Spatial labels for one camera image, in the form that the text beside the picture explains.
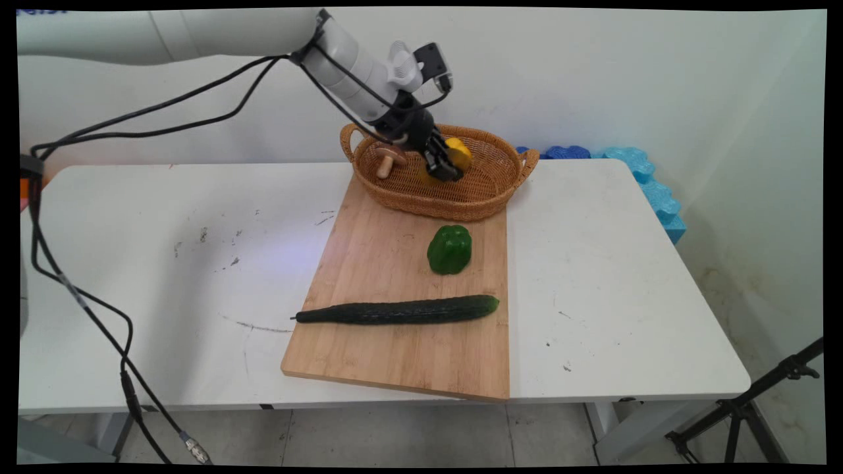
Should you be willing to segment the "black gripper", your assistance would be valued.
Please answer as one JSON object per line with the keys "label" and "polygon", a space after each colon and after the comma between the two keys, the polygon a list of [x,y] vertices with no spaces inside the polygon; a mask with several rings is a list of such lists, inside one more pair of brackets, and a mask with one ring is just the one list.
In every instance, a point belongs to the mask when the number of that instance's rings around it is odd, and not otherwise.
{"label": "black gripper", "polygon": [[435,182],[458,181],[464,176],[464,152],[450,148],[440,131],[434,131],[433,116],[428,110],[406,112],[418,106],[418,100],[408,92],[400,92],[393,105],[375,123],[375,131],[404,152],[422,154],[424,174]]}

